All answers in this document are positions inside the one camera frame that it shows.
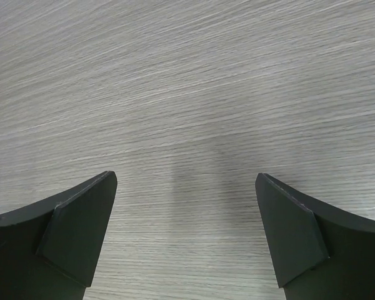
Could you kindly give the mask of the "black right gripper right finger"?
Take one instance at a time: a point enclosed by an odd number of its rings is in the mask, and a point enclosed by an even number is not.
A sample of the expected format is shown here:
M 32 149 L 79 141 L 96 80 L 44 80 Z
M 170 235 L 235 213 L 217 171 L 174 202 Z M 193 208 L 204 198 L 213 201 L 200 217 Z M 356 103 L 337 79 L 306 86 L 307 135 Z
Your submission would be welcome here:
M 375 299 L 375 220 L 308 196 L 266 173 L 256 196 L 286 299 Z

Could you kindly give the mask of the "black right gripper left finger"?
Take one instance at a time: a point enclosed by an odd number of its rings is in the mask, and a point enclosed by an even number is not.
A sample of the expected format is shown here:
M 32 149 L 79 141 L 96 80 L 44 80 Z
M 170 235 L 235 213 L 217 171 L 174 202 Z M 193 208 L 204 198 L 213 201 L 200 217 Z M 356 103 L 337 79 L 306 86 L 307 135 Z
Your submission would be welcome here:
M 0 299 L 82 299 L 91 287 L 114 204 L 105 171 L 0 214 Z

